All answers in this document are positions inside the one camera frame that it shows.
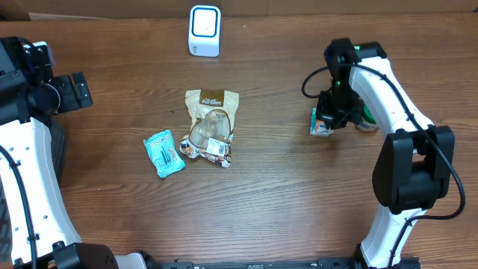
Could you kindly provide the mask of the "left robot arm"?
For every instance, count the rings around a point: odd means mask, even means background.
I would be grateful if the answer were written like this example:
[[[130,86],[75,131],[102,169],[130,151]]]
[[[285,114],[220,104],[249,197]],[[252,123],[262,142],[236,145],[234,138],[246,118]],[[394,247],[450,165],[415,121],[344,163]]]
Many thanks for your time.
[[[85,244],[57,174],[66,149],[56,114],[93,104],[82,72],[55,76],[48,43],[1,39],[1,240],[15,268],[149,268],[143,253]]]

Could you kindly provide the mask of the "green lid jar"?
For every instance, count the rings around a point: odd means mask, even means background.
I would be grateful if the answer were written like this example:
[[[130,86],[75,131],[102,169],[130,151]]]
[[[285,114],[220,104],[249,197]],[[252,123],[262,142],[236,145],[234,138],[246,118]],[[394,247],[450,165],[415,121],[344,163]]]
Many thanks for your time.
[[[356,124],[356,128],[362,132],[374,132],[378,129],[375,119],[373,118],[372,113],[370,112],[367,105],[362,99],[359,100],[360,105],[362,106],[361,110],[361,121],[359,124]]]

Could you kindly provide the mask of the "beige snack pouch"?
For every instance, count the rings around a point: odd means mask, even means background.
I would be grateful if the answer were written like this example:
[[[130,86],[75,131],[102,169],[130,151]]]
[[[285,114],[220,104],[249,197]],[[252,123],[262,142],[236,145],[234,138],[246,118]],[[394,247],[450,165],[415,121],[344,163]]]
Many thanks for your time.
[[[231,143],[240,96],[227,90],[188,90],[185,104],[192,120],[179,149],[188,158],[205,158],[223,168],[232,163]]]

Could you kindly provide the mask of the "orange tissue pack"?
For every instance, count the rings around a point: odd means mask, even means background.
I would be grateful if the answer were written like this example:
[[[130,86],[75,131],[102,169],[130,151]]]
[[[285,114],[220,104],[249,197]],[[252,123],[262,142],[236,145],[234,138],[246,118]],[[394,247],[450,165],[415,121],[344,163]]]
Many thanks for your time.
[[[317,136],[321,136],[321,137],[328,137],[334,132],[333,130],[328,129],[326,127],[326,124],[322,120],[317,120],[316,131],[317,131]]]

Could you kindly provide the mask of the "mint green wipes pack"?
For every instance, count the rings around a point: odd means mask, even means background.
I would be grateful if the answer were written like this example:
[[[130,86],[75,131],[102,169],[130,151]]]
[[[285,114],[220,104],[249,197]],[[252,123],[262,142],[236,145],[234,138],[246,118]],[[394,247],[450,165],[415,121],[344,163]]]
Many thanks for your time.
[[[185,162],[176,151],[170,130],[154,134],[144,140],[143,145],[160,178],[164,179],[185,168]]]

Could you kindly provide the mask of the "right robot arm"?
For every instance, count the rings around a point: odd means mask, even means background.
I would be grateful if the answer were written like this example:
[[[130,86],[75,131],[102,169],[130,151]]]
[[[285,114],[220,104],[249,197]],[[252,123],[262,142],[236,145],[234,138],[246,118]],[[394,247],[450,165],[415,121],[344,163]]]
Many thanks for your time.
[[[465,207],[463,185],[454,170],[455,136],[448,126],[435,126],[407,96],[377,43],[333,40],[324,51],[332,84],[318,96],[316,118],[327,130],[358,125],[368,109],[384,138],[372,174],[379,207],[365,239],[352,258],[327,258],[318,265],[341,268],[419,268],[416,258],[400,256],[407,238],[426,212],[447,195],[450,180],[459,190],[453,219]]]

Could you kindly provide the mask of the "teal Kleenex tissue pack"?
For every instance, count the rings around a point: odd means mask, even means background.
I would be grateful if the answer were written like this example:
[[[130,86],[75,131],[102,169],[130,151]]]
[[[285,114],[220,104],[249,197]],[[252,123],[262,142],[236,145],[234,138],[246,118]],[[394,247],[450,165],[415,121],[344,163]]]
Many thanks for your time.
[[[316,124],[317,124],[316,108],[312,108],[310,128],[309,128],[310,135],[317,136]]]

